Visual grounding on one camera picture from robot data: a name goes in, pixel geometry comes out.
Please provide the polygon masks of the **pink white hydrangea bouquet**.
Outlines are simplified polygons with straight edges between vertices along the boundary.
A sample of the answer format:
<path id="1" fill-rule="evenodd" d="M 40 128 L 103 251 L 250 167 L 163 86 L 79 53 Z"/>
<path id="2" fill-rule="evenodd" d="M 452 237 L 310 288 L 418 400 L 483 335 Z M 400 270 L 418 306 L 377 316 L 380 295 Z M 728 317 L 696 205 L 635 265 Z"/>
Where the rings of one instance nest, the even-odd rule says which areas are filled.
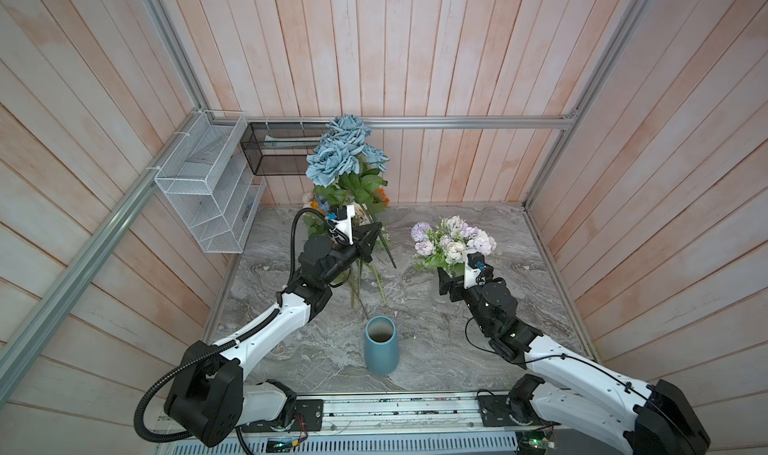
<path id="1" fill-rule="evenodd" d="M 497 242 L 490 234 L 458 215 L 442 218 L 436 226 L 418 222 L 411 228 L 411 238 L 417 268 L 441 268 L 453 276 L 463 273 L 469 253 L 487 257 L 497 252 Z"/>

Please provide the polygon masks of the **teal blue rose bouquet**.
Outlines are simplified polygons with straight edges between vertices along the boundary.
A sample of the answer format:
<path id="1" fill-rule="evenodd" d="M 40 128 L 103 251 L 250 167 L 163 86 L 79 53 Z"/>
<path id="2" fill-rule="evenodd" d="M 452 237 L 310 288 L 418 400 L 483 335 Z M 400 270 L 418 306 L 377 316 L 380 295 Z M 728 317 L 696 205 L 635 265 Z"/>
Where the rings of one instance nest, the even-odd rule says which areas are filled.
<path id="1" fill-rule="evenodd" d="M 387 206 L 376 202 L 374 192 L 388 185 L 384 175 L 389 157 L 368 143 L 372 130 L 359 117 L 337 117 L 327 127 L 307 156 L 306 175 L 313 188 L 303 195 L 303 206 L 328 214 L 353 204 L 354 225 L 377 222 Z"/>

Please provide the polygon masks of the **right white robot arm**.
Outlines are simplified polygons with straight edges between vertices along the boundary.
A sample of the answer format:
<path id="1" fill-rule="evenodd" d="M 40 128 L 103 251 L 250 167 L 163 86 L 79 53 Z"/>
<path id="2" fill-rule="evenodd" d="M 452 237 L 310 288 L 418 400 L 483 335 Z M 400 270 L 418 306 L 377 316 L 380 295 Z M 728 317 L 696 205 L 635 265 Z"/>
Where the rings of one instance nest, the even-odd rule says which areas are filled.
<path id="1" fill-rule="evenodd" d="M 676 385 L 605 368 L 524 322 L 505 281 L 483 262 L 461 276 L 437 273 L 440 294 L 467 306 L 490 351 L 525 370 L 507 395 L 514 421 L 564 425 L 623 454 L 708 451 L 711 439 Z"/>

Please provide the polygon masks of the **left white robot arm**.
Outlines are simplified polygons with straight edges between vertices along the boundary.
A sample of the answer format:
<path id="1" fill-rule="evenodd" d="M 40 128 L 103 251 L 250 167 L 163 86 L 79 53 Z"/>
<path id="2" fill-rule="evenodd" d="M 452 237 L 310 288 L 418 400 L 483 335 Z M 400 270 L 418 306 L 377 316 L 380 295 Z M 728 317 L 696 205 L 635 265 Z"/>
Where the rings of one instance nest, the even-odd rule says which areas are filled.
<path id="1" fill-rule="evenodd" d="M 372 222 L 349 227 L 335 238 L 311 237 L 301 250 L 292 248 L 287 284 L 266 312 L 217 342 L 191 345 L 181 363 L 144 395 L 147 403 L 168 386 L 164 412 L 181 431 L 153 432 L 141 411 L 134 415 L 135 431 L 154 443 L 195 438 L 214 447 L 254 422 L 291 426 L 295 392 L 274 379 L 249 385 L 246 378 L 273 348 L 321 313 L 342 273 L 371 261 L 381 229 L 381 223 Z"/>

